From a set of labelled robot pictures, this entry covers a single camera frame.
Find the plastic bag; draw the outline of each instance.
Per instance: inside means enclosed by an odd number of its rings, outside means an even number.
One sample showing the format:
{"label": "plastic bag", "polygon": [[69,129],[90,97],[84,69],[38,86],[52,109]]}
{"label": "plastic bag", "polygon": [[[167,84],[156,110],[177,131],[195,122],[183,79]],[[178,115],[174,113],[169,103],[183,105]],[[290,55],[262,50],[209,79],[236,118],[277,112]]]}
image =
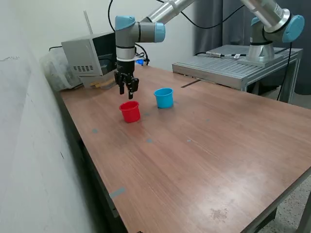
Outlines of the plastic bag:
{"label": "plastic bag", "polygon": [[44,75],[55,91],[71,89],[81,84],[68,64],[63,48],[55,48],[40,59]]}

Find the metal table frame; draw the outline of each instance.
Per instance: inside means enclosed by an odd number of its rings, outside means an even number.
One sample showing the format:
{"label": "metal table frame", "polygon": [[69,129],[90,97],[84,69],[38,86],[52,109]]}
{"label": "metal table frame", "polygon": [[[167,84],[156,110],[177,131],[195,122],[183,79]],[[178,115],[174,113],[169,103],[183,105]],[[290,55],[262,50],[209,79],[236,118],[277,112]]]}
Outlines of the metal table frame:
{"label": "metal table frame", "polygon": [[[224,45],[211,50],[222,54],[248,53],[249,46]],[[297,80],[302,49],[292,49],[290,65],[280,100],[291,103],[293,99],[295,84]],[[239,64],[233,58],[214,58],[200,54],[182,62],[174,63],[173,72],[193,76],[197,79],[225,85],[237,90],[247,91],[247,87],[262,78],[272,74],[284,67],[288,62],[289,50],[279,53],[284,55],[280,62],[268,67],[257,67]]]}
{"label": "metal table frame", "polygon": [[311,232],[311,193],[309,195],[305,210],[303,212],[297,233]]}

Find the blue tape mark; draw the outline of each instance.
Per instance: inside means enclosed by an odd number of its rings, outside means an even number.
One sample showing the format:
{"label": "blue tape mark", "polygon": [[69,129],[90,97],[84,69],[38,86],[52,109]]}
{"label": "blue tape mark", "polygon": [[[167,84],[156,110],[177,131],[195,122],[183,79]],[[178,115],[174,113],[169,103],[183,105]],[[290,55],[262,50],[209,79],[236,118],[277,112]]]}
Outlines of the blue tape mark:
{"label": "blue tape mark", "polygon": [[112,199],[112,198],[119,196],[120,194],[122,194],[124,192],[125,192],[125,188],[122,187],[122,188],[119,188],[117,191],[110,193],[109,196]]}

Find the table leg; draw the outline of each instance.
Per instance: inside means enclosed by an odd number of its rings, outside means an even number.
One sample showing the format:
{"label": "table leg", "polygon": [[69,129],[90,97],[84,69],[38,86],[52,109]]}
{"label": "table leg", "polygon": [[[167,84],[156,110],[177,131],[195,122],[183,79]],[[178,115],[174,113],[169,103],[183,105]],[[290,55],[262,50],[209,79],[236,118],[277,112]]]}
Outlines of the table leg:
{"label": "table leg", "polygon": [[268,215],[268,217],[266,217],[266,219],[257,226],[257,228],[255,229],[254,233],[258,233],[262,228],[264,228],[268,223],[270,223],[272,220],[274,220],[276,218],[276,212],[277,212],[277,208],[272,211],[272,213],[270,213]]}
{"label": "table leg", "polygon": [[291,103],[296,86],[296,80],[300,65],[300,59],[294,63],[289,64],[285,82],[280,95],[280,101],[285,103]]}
{"label": "table leg", "polygon": [[252,94],[257,95],[257,96],[259,95],[259,83],[260,83],[260,81],[255,82],[255,86],[254,86],[254,89],[252,91]]}
{"label": "table leg", "polygon": [[310,233],[310,232],[311,232],[311,193],[309,195],[305,211],[303,212],[296,233]]}

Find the vent grille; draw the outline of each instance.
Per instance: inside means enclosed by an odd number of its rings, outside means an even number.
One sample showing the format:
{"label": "vent grille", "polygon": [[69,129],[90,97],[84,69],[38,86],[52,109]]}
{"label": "vent grille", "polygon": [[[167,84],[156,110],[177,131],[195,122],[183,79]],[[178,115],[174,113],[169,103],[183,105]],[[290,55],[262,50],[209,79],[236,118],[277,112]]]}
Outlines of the vent grille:
{"label": "vent grille", "polygon": [[94,70],[93,66],[77,66],[73,67],[73,69],[79,72],[92,72]]}

